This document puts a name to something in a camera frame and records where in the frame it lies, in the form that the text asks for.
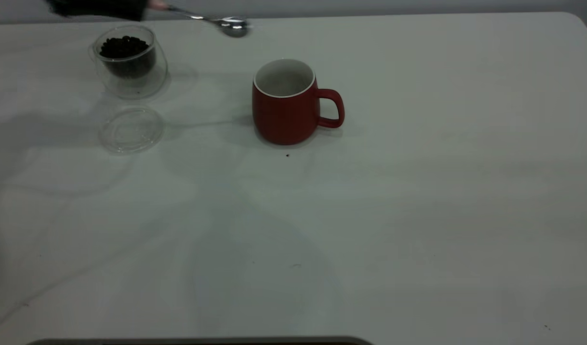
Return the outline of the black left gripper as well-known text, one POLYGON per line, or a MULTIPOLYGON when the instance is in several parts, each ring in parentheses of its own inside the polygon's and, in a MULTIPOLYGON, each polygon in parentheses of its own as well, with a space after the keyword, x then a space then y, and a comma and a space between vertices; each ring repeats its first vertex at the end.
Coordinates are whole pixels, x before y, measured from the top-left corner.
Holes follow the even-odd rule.
POLYGON ((140 22, 148 0, 46 0, 50 10, 61 17, 98 16, 140 22))

